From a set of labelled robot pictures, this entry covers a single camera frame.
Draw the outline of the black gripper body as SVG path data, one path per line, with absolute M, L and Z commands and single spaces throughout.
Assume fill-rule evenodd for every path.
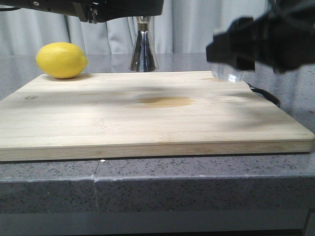
M 82 0 L 1 0 L 1 12 L 19 9 L 32 9 L 43 12 L 57 13 L 67 16 L 76 16 L 82 22 L 96 24 L 98 10 L 92 2 Z
M 315 2 L 269 0 L 270 10 L 255 21 L 254 61 L 276 73 L 315 63 Z

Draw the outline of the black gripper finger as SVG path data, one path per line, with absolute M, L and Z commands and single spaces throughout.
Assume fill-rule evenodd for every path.
M 207 61 L 227 64 L 241 71 L 253 71 L 252 25 L 253 17 L 241 17 L 234 20 L 227 31 L 215 34 L 212 43 L 206 46 Z
M 93 23 L 123 17 L 149 17 L 162 14 L 163 0 L 101 0 L 93 6 Z

